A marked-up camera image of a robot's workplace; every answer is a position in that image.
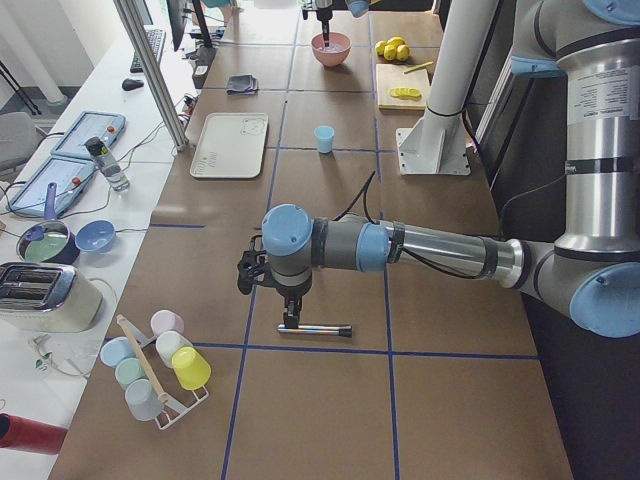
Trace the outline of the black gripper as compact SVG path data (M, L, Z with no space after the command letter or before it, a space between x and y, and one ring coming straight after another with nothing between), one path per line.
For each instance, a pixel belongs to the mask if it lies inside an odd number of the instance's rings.
M298 329L300 313L302 310L302 299L312 287L312 280L306 279L297 285L285 285L275 282L276 291L284 299L283 323L286 329Z
M332 19L332 0L315 0L315 12L318 21L321 21L322 39L324 47L329 46L329 21Z

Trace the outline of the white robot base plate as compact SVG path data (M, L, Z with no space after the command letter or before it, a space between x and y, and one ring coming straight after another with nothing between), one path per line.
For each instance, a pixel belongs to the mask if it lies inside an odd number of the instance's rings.
M426 111L412 128L395 133L401 175L471 173L461 115L442 117Z

